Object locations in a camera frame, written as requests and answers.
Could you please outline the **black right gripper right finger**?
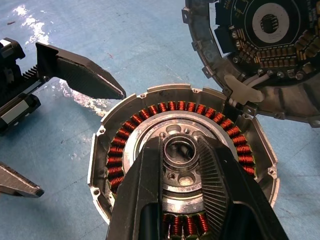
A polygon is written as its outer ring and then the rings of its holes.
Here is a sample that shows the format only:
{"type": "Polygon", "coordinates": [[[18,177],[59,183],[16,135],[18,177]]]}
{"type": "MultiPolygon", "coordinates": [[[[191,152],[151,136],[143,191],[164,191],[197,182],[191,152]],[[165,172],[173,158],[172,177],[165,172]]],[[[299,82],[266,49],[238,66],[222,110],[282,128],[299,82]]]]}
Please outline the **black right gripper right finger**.
{"type": "Polygon", "coordinates": [[[288,239],[261,187],[226,145],[200,136],[197,152],[208,239],[288,239]]]}

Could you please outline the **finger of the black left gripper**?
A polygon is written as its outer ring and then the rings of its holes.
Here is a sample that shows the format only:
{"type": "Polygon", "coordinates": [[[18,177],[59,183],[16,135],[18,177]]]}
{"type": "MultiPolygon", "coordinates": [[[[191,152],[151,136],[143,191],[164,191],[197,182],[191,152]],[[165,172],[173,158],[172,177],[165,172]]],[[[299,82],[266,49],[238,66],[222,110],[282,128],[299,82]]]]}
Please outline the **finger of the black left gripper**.
{"type": "Polygon", "coordinates": [[[3,162],[0,163],[0,192],[15,197],[39,198],[45,191],[3,162]]]}
{"type": "Polygon", "coordinates": [[[115,78],[89,58],[40,42],[35,46],[40,77],[60,78],[71,89],[95,99],[123,100],[127,97],[115,78]]]}

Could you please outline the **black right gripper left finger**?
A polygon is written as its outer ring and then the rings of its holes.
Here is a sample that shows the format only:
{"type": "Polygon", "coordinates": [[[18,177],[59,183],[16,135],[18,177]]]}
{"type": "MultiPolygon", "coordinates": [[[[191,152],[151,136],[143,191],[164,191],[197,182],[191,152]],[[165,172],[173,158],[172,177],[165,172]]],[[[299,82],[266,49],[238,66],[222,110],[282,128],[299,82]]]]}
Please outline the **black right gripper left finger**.
{"type": "Polygon", "coordinates": [[[143,145],[118,187],[106,239],[161,239],[163,153],[160,137],[143,145]]]}

